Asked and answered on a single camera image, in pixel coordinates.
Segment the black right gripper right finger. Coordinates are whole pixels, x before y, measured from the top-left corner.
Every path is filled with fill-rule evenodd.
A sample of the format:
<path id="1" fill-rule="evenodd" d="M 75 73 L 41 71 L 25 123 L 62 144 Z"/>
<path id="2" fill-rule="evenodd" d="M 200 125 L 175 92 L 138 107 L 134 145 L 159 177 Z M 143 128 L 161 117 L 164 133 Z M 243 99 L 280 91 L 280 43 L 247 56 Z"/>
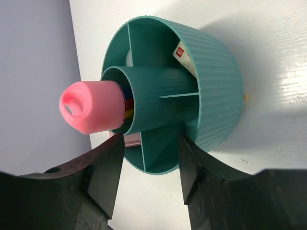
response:
<path id="1" fill-rule="evenodd" d="M 178 136 L 184 204 L 193 230 L 304 230 L 305 169 L 265 169 L 250 175 Z"/>

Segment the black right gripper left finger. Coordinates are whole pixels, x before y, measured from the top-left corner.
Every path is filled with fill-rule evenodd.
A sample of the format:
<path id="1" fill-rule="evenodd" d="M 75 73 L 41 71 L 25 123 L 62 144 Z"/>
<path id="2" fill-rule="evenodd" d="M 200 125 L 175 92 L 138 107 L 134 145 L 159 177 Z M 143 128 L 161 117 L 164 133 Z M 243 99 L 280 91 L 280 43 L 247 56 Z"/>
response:
<path id="1" fill-rule="evenodd" d="M 0 174 L 3 230 L 106 230 L 112 218 L 125 143 L 115 134 L 44 173 Z"/>

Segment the pink capped crayon tube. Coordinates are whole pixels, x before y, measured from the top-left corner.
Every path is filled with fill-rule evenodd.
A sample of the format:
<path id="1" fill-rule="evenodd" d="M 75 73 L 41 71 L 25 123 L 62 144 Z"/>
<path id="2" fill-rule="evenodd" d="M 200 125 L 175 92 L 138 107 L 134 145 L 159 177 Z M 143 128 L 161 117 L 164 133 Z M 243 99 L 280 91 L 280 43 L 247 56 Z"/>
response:
<path id="1" fill-rule="evenodd" d="M 132 117 L 133 94 L 127 83 L 79 81 L 62 93 L 59 110 L 64 120 L 82 134 L 114 130 Z"/>

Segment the white staples box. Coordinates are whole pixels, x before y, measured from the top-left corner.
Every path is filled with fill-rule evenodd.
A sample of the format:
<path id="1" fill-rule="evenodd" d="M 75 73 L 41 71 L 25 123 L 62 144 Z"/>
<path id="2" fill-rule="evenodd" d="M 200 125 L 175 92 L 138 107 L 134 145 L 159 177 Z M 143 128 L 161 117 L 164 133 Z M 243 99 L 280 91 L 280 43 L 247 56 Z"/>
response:
<path id="1" fill-rule="evenodd" d="M 188 54 L 186 47 L 180 40 L 177 47 L 173 51 L 173 57 L 193 76 L 196 78 L 196 70 L 194 64 Z"/>

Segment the pink translucent highlighter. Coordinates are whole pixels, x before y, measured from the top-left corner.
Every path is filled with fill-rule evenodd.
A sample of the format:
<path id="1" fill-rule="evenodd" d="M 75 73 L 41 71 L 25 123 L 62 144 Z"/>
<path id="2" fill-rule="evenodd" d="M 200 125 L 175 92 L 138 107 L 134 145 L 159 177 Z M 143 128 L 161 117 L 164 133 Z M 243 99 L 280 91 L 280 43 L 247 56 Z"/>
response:
<path id="1" fill-rule="evenodd" d="M 124 135 L 123 137 L 124 137 L 124 142 L 125 142 L 125 147 L 126 148 L 130 148 L 130 147 L 140 146 L 141 145 L 140 133 Z"/>

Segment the clear tape roll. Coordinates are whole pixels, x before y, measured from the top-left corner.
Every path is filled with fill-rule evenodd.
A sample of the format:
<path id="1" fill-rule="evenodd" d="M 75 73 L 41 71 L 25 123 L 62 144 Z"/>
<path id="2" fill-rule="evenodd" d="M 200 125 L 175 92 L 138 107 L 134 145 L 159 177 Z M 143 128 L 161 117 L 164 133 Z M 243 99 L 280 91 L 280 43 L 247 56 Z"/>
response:
<path id="1" fill-rule="evenodd" d="M 128 51 L 127 56 L 126 56 L 126 66 L 127 67 L 132 67 L 133 66 L 133 60 L 132 60 L 132 53 L 131 50 Z"/>

